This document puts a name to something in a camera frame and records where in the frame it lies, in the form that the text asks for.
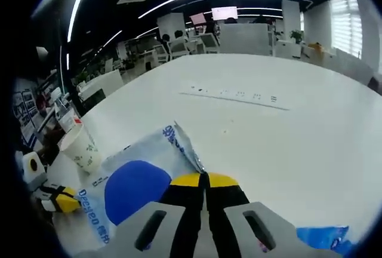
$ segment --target potted plant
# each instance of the potted plant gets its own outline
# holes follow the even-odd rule
[[[303,37],[304,37],[304,31],[293,30],[293,31],[291,32],[291,38],[294,38],[294,39],[295,39],[296,44],[301,43],[301,41],[303,40]]]

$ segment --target computer screen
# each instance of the computer screen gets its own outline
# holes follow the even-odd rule
[[[203,13],[192,15],[192,16],[190,16],[190,18],[191,18],[191,21],[194,25],[206,23]]]
[[[212,8],[212,18],[214,20],[225,20],[227,18],[238,18],[236,6]]]

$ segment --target window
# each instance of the window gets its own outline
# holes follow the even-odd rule
[[[304,31],[304,13],[300,13],[300,26],[301,26],[301,31]]]
[[[332,47],[362,55],[362,24],[357,0],[330,0]]]

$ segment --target paper cup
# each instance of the paper cup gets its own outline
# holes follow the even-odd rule
[[[88,173],[101,164],[101,155],[82,124],[75,125],[64,136],[60,150]]]

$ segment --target blue circle print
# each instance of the blue circle print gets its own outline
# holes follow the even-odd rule
[[[171,178],[163,169],[147,161],[130,161],[117,169],[105,186],[105,210],[119,225],[148,202],[159,201]]]

